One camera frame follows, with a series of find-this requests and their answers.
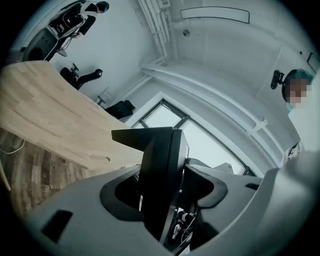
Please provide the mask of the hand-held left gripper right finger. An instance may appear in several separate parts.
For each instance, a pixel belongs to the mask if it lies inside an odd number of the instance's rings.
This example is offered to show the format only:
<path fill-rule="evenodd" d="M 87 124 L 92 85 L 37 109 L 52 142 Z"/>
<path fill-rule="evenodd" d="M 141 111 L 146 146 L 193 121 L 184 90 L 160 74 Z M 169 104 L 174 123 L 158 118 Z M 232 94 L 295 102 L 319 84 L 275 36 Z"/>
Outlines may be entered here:
<path fill-rule="evenodd" d="M 195 206 L 190 249 L 194 250 L 224 231 L 250 202 L 262 179 L 208 167 L 197 159 L 184 164 L 183 191 Z"/>

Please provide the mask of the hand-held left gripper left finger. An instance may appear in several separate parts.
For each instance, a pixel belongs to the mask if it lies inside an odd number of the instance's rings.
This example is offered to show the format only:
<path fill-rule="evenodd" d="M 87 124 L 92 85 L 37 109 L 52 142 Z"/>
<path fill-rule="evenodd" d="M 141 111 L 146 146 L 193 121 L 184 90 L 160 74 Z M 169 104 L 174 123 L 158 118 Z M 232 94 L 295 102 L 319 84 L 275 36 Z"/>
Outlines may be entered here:
<path fill-rule="evenodd" d="M 68 185 L 30 213 L 25 227 L 54 256 L 170 256 L 142 221 L 119 220 L 101 204 L 105 184 L 138 170 L 138 166 L 121 168 Z M 53 242 L 42 231 L 57 211 L 72 215 Z"/>

